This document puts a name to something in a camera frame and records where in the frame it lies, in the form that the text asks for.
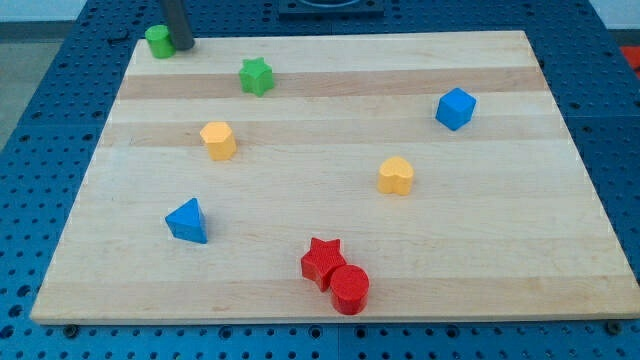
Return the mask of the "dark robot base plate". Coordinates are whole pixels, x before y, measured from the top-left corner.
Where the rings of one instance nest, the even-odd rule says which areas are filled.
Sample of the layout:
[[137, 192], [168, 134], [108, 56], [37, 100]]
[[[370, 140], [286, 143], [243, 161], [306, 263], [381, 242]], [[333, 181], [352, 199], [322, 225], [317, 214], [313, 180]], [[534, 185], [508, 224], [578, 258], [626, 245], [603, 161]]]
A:
[[384, 14], [384, 0], [279, 0], [280, 20]]

